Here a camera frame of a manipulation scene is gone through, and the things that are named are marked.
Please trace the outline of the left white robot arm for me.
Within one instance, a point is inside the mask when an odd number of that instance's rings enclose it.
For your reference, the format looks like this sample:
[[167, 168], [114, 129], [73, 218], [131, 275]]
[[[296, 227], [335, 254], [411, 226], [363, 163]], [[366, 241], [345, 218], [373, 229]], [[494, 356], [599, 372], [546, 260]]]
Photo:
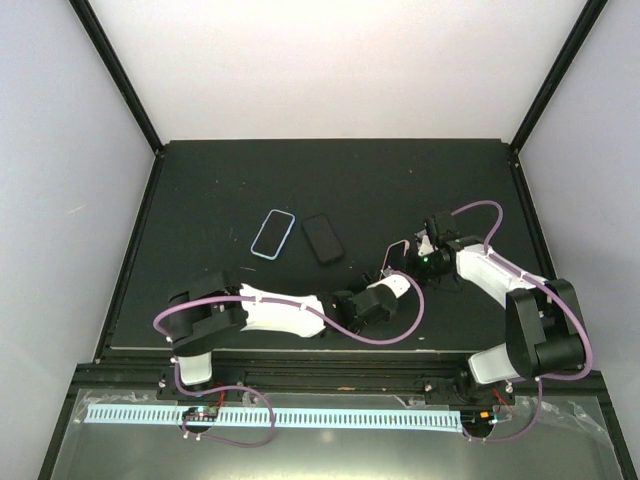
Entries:
[[414, 286], [408, 276], [390, 271], [359, 292], [290, 296], [246, 283], [233, 285], [221, 275], [208, 296], [193, 299], [189, 292], [174, 296], [169, 308], [154, 318], [153, 328], [171, 344], [181, 389], [202, 399], [214, 388], [212, 352], [218, 340], [245, 331], [311, 339], [331, 329], [364, 344], [396, 344], [410, 333], [374, 340], [360, 332], [395, 315], [400, 298]]

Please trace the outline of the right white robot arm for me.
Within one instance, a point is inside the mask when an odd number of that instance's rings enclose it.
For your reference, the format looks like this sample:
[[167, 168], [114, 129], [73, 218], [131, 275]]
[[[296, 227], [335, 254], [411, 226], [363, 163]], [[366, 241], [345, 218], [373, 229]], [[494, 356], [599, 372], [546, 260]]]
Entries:
[[513, 380], [581, 380], [593, 349], [574, 286], [521, 269], [477, 236], [464, 237], [454, 214], [428, 217], [416, 234], [407, 272], [419, 281], [452, 275], [480, 288], [505, 311], [505, 340], [468, 359], [454, 379], [457, 396], [476, 403], [491, 386]]

